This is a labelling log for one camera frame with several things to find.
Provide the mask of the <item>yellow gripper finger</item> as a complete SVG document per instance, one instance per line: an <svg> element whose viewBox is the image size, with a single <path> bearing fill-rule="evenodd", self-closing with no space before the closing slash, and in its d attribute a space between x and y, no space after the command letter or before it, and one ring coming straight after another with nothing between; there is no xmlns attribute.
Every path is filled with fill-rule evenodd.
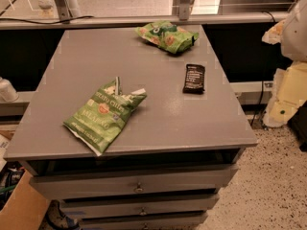
<svg viewBox="0 0 307 230"><path fill-rule="evenodd" d="M284 24L284 20L277 22L263 34L262 41L271 45L279 43L281 41Z"/></svg>
<svg viewBox="0 0 307 230"><path fill-rule="evenodd" d="M286 125L306 101L307 63L295 61L286 70L277 69L273 77L272 97L263 117L264 125Z"/></svg>

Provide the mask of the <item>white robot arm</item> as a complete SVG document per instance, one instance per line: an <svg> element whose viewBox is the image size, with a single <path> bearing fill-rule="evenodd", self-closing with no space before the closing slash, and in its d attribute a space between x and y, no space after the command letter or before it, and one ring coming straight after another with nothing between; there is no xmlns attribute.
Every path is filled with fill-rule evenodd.
<svg viewBox="0 0 307 230"><path fill-rule="evenodd" d="M279 43L282 56L293 62L286 70L276 70L263 117L266 127L282 127L307 101L307 0L299 0L286 19L264 33L262 41Z"/></svg>

